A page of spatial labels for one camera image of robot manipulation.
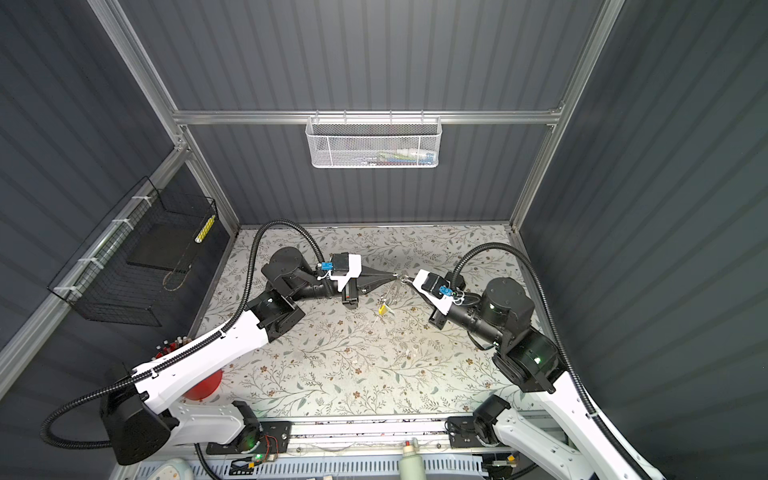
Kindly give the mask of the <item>large keyring with yellow grip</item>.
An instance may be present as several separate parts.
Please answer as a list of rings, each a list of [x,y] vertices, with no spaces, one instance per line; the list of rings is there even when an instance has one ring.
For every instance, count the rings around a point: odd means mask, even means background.
[[[377,300],[376,314],[379,317],[384,317],[392,313],[411,287],[412,278],[409,275],[396,275],[391,282],[382,287],[382,292]]]

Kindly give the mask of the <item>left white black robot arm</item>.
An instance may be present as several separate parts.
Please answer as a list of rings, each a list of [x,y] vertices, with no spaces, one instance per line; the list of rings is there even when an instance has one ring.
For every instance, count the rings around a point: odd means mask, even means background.
[[[264,291],[247,302],[232,326],[221,325],[135,370],[138,381],[107,396],[100,415],[121,465],[139,463],[168,445],[234,445],[261,454],[269,443],[252,409],[243,401],[193,409],[179,400],[231,361],[276,341],[305,313],[298,301],[337,297],[348,309],[360,296],[397,276],[363,265],[360,255],[334,254],[310,265],[295,247],[276,251],[261,269]]]

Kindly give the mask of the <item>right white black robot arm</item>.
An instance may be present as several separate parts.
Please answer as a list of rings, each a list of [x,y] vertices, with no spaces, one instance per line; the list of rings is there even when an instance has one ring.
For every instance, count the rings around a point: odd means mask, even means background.
[[[478,439],[519,451],[557,479],[661,479],[597,408],[580,396],[556,344],[531,324],[534,304],[515,280],[491,280],[476,302],[441,276],[420,270],[405,284],[451,322],[493,345],[493,365],[517,387],[473,413]]]

